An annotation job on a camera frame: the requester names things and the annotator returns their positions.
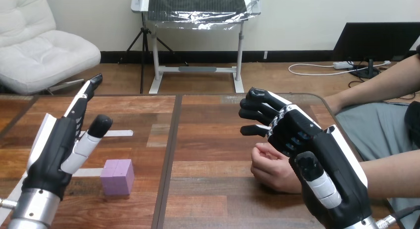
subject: black monitor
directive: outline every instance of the black monitor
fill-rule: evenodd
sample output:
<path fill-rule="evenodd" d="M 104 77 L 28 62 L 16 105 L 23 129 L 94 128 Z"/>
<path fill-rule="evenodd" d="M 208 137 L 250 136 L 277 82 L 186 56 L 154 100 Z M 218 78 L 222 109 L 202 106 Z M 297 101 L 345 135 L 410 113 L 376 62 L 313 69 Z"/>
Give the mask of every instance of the black monitor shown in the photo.
<path fill-rule="evenodd" d="M 420 36 L 420 22 L 347 23 L 334 48 L 337 61 L 368 61 L 368 69 L 351 72 L 373 78 L 379 71 L 373 61 L 402 60 Z"/>

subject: black baseboard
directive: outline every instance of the black baseboard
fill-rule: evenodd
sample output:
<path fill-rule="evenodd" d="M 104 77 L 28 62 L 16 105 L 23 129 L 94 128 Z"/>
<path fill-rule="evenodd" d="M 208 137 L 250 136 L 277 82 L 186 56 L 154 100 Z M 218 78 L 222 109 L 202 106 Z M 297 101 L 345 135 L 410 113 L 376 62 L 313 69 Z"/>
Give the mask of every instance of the black baseboard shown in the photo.
<path fill-rule="evenodd" d="M 141 63 L 141 51 L 101 52 L 101 63 Z M 415 55 L 409 51 L 405 58 Z M 344 61 L 333 59 L 333 51 L 269 51 L 264 59 L 264 51 L 243 52 L 242 62 L 318 62 L 318 61 Z M 169 63 L 235 63 L 237 52 L 159 52 L 159 62 Z M 145 54 L 145 63 L 153 63 L 152 52 Z"/>

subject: white wall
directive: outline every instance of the white wall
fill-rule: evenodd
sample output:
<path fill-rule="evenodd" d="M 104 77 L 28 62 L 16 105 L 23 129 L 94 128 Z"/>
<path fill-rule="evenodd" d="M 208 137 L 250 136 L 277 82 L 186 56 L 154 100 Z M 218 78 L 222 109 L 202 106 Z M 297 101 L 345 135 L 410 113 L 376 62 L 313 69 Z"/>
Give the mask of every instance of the white wall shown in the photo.
<path fill-rule="evenodd" d="M 126 50 L 140 31 L 131 0 L 48 2 L 58 30 L 82 36 L 101 51 Z M 419 7 L 420 0 L 262 0 L 262 14 L 246 22 L 244 49 L 332 50 L 346 22 L 420 21 Z M 162 29 L 159 37 L 176 51 L 234 51 L 238 33 Z M 133 50 L 140 48 L 138 41 Z"/>

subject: gray shorts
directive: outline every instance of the gray shorts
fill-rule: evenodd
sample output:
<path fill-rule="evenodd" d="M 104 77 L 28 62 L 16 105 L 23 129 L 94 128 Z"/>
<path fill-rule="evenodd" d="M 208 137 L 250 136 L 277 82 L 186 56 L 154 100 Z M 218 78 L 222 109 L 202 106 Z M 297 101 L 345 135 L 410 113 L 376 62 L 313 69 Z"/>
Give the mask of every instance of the gray shorts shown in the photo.
<path fill-rule="evenodd" d="M 345 109 L 337 119 L 362 158 L 371 161 L 417 150 L 404 123 L 407 104 L 372 103 Z M 392 198 L 395 211 L 420 205 L 420 198 Z M 402 219 L 404 227 L 413 228 L 420 212 Z"/>

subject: monitor stand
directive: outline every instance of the monitor stand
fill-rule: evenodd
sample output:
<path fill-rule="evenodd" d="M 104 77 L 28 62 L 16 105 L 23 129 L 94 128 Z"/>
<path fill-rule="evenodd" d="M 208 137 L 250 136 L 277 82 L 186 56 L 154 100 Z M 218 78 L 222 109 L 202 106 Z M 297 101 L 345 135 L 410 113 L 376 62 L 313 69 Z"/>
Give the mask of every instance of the monitor stand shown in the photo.
<path fill-rule="evenodd" d="M 359 69 L 361 68 L 365 68 L 365 65 L 361 65 L 359 66 Z M 353 71 L 350 72 L 352 75 L 362 78 L 362 79 L 372 79 L 373 77 L 377 76 L 380 74 L 380 71 L 373 67 L 373 60 L 369 59 L 369 65 L 367 66 L 367 69 L 364 70 L 358 70 L 358 71 Z"/>

